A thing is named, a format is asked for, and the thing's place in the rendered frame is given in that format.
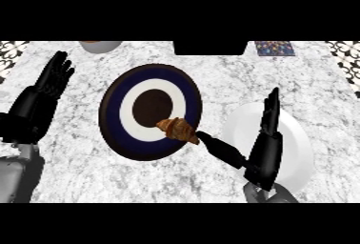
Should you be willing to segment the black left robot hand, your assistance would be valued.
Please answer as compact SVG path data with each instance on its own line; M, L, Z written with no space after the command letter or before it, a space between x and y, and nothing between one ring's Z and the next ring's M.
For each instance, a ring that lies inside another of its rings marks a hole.
M21 92L10 110L0 112L0 138L5 143L39 144L52 123L58 101L75 73L68 53L52 56L39 80Z

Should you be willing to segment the blue white brown ringed plate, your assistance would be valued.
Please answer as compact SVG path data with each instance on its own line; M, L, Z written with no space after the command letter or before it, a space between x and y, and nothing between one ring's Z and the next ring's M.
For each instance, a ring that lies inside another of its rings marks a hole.
M105 92L99 127L108 146L137 161L174 154L185 142L170 139L157 127L164 119L185 118L198 127L202 114L199 90L190 76L165 64L126 71Z

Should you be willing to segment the grey bowl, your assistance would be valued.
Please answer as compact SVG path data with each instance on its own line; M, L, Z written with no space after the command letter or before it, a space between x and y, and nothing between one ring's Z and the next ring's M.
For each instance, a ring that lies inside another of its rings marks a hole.
M108 53L121 45L121 41L80 41L80 45L90 53Z

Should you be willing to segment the blue patterned box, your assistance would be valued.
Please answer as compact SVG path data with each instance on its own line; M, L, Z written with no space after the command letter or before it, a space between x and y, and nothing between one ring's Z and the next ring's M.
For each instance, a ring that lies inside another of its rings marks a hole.
M260 56L294 56L295 51L288 41L255 41Z

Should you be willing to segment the black appliance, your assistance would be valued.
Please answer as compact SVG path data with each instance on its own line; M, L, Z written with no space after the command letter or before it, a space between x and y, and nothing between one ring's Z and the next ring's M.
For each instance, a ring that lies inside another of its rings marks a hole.
M205 41L174 41L174 53L177 55L242 55L248 46L247 41L205 42Z

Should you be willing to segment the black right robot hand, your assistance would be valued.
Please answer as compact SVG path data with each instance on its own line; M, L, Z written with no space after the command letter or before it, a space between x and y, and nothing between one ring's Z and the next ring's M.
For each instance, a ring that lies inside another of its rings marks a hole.
M279 88L264 98L260 131L250 157L207 132L195 133L208 152L235 169L247 168L245 178L264 191L270 191L279 174L283 156L283 135L278 131L280 116Z

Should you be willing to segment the brown croissant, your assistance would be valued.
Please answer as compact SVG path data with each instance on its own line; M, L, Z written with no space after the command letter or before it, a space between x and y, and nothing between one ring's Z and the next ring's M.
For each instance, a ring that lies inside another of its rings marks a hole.
M185 118L164 119L157 123L157 127L170 139L176 139L193 144L199 144L198 137L195 135L195 129L188 123Z

